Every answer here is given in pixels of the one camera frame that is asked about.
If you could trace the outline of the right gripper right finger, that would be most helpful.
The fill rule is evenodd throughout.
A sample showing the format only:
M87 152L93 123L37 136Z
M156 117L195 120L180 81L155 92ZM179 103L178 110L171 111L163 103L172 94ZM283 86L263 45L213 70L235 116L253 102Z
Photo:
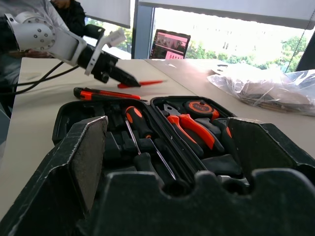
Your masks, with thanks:
M248 180L252 179L254 170L289 168L303 173L315 183L315 159L274 124L230 117L227 126Z

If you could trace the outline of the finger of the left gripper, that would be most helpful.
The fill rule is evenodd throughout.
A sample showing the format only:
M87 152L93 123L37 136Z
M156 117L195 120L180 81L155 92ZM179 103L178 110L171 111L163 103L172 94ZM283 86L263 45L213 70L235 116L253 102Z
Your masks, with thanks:
M119 83L137 87L137 80L132 75L123 73L109 73L109 77L118 81Z
M111 68L110 77L128 87L141 87L132 75L115 66Z

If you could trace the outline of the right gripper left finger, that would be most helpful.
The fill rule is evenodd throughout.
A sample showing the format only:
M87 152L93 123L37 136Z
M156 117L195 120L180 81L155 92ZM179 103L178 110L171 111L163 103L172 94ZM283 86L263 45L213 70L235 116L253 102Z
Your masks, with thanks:
M73 124L0 221L0 236L72 236L94 203L107 125L106 116Z

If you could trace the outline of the black plastic tool case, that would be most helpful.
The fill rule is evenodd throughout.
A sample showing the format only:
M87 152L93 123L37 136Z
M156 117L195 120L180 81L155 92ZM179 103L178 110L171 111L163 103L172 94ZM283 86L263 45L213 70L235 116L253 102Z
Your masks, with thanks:
M226 150L225 152L219 152L216 149L210 150L201 138L193 131L186 129L186 132L196 140L204 151L202 157L197 157L167 120L169 113L164 110L164 104L171 105L181 114L189 114L185 109L185 103L190 100L204 100L219 112L219 118L232 117L232 113L218 103L198 96L156 97L149 102L142 99L123 98L81 100L69 102L60 107L52 140L55 144L59 143L73 124L77 122L88 118L107 116L108 126L105 138L103 173L138 171L133 162L138 152L125 122L126 108L134 106L144 115L148 127L154 133L152 141L175 174L176 180L172 178L162 163L151 140L140 138L137 130L130 124L141 151L150 154L153 167L164 181L163 189L166 193L173 196L183 196L189 193L194 183L193 177L199 171L210 171L216 175L224 188L232 193L243 193L248 188L249 183L244 176L241 164L237 164L231 154L228 154ZM209 129L220 141L221 131L212 124L212 120L190 116Z

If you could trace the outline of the orange black utility knife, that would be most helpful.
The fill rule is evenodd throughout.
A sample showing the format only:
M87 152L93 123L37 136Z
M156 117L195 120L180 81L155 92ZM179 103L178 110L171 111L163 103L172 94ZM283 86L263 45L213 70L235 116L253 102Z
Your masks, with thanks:
M105 99L107 97L141 100L141 97L138 95L91 89L91 88L75 87L73 89L73 94L78 99L88 100L88 101L92 101L96 99Z

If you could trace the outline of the white roller blind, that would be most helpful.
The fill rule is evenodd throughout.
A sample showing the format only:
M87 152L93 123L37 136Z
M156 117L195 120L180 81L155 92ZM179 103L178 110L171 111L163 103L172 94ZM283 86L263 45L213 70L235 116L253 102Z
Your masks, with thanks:
M315 0L138 0L140 5L312 30Z
M130 0L76 0L83 7L86 16L130 28Z

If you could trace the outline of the open laptop pink screen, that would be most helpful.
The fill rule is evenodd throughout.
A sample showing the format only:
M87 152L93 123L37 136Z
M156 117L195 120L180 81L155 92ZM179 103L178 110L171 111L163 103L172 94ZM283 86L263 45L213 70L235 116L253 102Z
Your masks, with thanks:
M149 59L184 59L190 35L157 29Z

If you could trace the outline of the clear plastic bag with contents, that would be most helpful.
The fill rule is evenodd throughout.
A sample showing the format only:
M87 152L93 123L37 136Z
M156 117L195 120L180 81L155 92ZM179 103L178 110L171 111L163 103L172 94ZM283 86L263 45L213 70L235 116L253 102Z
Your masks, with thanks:
M250 106L315 117L315 69L283 73L245 63L219 64L207 79Z

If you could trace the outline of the person in dark jacket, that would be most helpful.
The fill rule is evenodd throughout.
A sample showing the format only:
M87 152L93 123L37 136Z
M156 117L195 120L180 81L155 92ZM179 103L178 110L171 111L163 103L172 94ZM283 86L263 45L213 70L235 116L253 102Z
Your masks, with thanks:
M69 30L83 37L86 15L81 4L76 0L51 0L51 3Z

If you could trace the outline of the orange black tape measure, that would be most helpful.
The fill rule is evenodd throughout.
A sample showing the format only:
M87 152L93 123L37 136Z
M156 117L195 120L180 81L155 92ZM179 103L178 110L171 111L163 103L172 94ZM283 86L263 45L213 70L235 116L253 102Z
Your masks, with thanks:
M195 118L209 118L214 120L220 117L219 112L204 100L190 100L185 103L186 111Z

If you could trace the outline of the dark window frame post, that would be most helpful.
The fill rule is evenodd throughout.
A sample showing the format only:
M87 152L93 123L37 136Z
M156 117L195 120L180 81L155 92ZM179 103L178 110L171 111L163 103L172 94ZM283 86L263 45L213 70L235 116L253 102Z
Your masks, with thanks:
M302 55L296 71L315 69L315 31Z
M151 53L155 8L135 0L132 24L132 59L148 59Z

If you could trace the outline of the orange handled pliers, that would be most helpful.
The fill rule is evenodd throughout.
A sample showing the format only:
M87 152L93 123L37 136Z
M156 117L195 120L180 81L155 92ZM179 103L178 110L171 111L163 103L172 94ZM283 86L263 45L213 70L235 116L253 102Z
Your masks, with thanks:
M196 140L186 132L186 129L193 131L199 138L201 138L201 140L204 141L210 150L216 149L219 152L225 152L225 149L218 138L204 125L192 119L189 114L181 114L177 109L168 104L164 104L163 107L164 110L169 113L167 116L169 123L197 157L202 157L204 155L204 151Z

